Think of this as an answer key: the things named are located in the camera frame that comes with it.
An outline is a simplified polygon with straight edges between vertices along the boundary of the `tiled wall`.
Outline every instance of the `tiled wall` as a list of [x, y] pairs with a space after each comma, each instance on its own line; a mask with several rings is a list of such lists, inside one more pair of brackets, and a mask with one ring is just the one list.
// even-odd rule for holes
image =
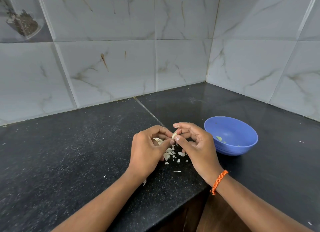
[[206, 81], [320, 121], [320, 0], [220, 0]]
[[0, 0], [0, 125], [205, 81], [219, 0]]

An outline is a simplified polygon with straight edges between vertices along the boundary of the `bowl rim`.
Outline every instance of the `bowl rim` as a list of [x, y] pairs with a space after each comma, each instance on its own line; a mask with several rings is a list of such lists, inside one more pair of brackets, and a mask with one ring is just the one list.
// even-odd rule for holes
[[248, 126], [254, 131], [254, 133], [255, 133], [256, 136], [257, 136], [257, 140], [255, 141], [255, 143], [254, 143], [254, 144], [251, 144], [251, 145], [248, 145], [248, 146], [235, 146], [235, 145], [231, 145], [231, 144], [226, 144], [226, 143], [223, 143], [223, 142], [219, 141], [219, 140], [216, 139], [215, 137], [213, 137], [214, 140], [219, 141], [219, 142], [222, 143], [223, 145], [230, 146], [230, 147], [237, 147], [237, 148], [249, 148], [249, 147], [254, 146], [254, 145], [258, 142], [259, 136], [258, 136], [258, 133], [253, 129], [253, 127], [251, 127], [249, 124], [245, 123], [244, 121], [241, 121], [241, 120], [239, 120], [239, 119], [236, 119], [236, 118], [233, 118], [233, 117], [229, 117], [229, 116], [212, 116], [212, 117], [209, 117], [209, 118], [204, 122], [204, 125], [203, 125], [205, 130], [206, 130], [206, 122], [207, 122], [209, 119], [214, 118], [214, 117], [226, 117], [226, 118], [230, 118], [230, 119], [237, 120], [237, 121], [239, 121], [239, 122], [243, 122], [245, 125], [248, 125]]

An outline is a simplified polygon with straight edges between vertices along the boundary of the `person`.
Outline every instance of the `person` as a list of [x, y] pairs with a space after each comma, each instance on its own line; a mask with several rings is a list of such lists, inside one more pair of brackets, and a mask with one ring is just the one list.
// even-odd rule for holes
[[[183, 148], [195, 170], [212, 187], [223, 172], [210, 133], [192, 123], [175, 123], [174, 140]], [[163, 161], [166, 149], [174, 143], [173, 133], [156, 125], [133, 136], [130, 163], [123, 175], [108, 189], [58, 225], [53, 232], [105, 232], [133, 192]], [[162, 138], [158, 145], [153, 138]], [[226, 202], [253, 232], [311, 231], [250, 192], [226, 174], [216, 188]]]

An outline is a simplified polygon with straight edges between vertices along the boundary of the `kitchen counter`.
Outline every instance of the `kitchen counter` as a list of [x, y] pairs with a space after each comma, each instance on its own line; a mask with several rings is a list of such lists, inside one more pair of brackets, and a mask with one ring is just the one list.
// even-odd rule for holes
[[[320, 231], [320, 123], [208, 83], [138, 99], [172, 131], [175, 122], [203, 127], [219, 115], [251, 125], [257, 145], [239, 157], [219, 155], [220, 163], [259, 197]], [[156, 124], [130, 98], [0, 127], [0, 231], [53, 229], [121, 176], [133, 135]], [[147, 231], [207, 189], [187, 159], [160, 163], [109, 230]]]

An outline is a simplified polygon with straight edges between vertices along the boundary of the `countertop joint line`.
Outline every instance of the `countertop joint line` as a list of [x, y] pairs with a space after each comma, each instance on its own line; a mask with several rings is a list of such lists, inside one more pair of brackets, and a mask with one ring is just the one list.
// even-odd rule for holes
[[147, 112], [149, 112], [149, 114], [151, 115], [151, 116], [153, 116], [154, 117], [154, 119], [156, 119], [164, 128], [165, 128], [165, 126], [163, 125], [163, 123], [161, 122], [161, 121], [159, 121], [159, 119], [151, 112], [151, 111], [149, 111], [136, 97], [133, 97], [135, 100], [136, 100], [136, 102], [138, 102], [144, 109], [146, 109], [146, 111]]

